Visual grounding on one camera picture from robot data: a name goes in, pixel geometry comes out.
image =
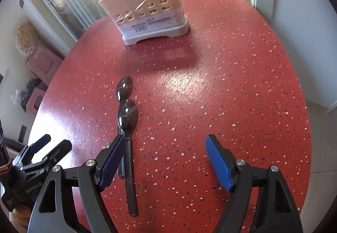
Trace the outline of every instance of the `plastic bag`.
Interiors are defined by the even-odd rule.
[[[38,78],[31,79],[27,84],[24,90],[17,89],[15,90],[15,95],[11,95],[13,105],[19,104],[25,112],[27,112],[26,105],[29,98],[31,97],[34,88],[38,87],[42,81]]]
[[[26,57],[32,55],[36,51],[38,47],[37,37],[33,27],[28,21],[21,23],[17,29],[14,44],[20,53]]]
[[[15,90],[15,95],[11,95],[13,105],[16,105],[16,104],[21,105],[22,103],[21,93],[22,93],[22,90],[17,89]]]
[[[25,90],[21,93],[21,107],[23,108],[23,110],[25,112],[27,112],[26,109],[26,105],[28,103],[29,98],[31,97],[34,88],[36,88],[37,86],[39,86],[42,83],[42,81],[40,79],[31,79],[25,87]]]

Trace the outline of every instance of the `metal screw head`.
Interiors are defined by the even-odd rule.
[[[59,171],[60,169],[61,169],[60,166],[54,166],[54,167],[53,167],[53,172],[57,172],[57,171]]]
[[[244,166],[246,164],[245,160],[242,160],[242,159],[237,159],[236,163],[238,166]]]
[[[88,167],[91,167],[91,166],[93,166],[94,164],[95,164],[95,160],[92,160],[92,159],[87,160],[87,161],[85,162],[85,165],[88,166]]]
[[[271,167],[270,167],[270,170],[271,170],[272,172],[278,172],[278,167],[277,167],[277,166],[271,166]]]

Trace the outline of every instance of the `pink chair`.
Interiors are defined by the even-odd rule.
[[[28,59],[28,68],[48,87],[63,60],[45,47],[38,46]]]
[[[45,91],[43,89],[39,87],[34,88],[32,95],[29,97],[26,104],[26,110],[36,115],[44,95]]]

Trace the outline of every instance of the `blue gripper pad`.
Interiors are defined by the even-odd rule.
[[[101,179],[97,185],[100,192],[111,184],[124,152],[125,138],[122,136],[102,166]]]
[[[43,137],[38,139],[34,144],[29,147],[30,153],[37,153],[39,152],[46,144],[51,141],[51,137],[49,134],[45,134]]]
[[[206,151],[220,185],[230,192],[234,186],[230,177],[230,168],[220,153],[221,144],[216,138],[212,139],[212,136],[214,135],[208,135],[206,138]]]

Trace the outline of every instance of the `spoon bowl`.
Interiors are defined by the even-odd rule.
[[[117,84],[116,96],[119,102],[123,102],[130,97],[133,88],[132,79],[130,76],[123,77]]]
[[[138,122],[138,108],[134,101],[126,99],[118,109],[117,124],[124,132],[124,136],[129,138],[134,132]]]

